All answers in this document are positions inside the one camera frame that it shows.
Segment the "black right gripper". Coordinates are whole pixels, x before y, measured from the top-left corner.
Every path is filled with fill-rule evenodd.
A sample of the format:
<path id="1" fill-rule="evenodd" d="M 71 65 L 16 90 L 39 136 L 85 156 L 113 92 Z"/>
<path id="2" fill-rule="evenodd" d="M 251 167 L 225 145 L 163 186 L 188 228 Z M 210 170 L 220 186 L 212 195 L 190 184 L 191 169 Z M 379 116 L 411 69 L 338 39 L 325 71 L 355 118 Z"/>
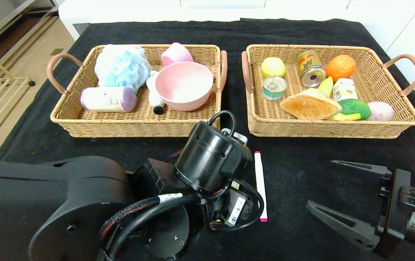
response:
<path id="1" fill-rule="evenodd" d="M 415 188 L 410 184 L 410 172 L 396 169 L 392 175 L 385 166 L 342 160 L 330 162 L 390 176 L 382 180 L 380 195 L 386 196 L 386 202 L 383 203 L 378 226 L 375 229 L 364 221 L 312 200 L 307 202 L 310 213 L 357 248 L 373 250 L 383 258 L 388 258 L 403 241 L 415 245 Z"/>

